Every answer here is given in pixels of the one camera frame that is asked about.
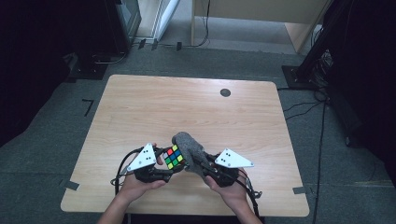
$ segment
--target rubik's cube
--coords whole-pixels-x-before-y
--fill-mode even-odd
[[[172,170],[174,167],[185,163],[185,160],[181,155],[181,152],[178,149],[177,145],[169,147],[163,153],[163,159],[165,160],[165,163],[168,166],[169,170]]]

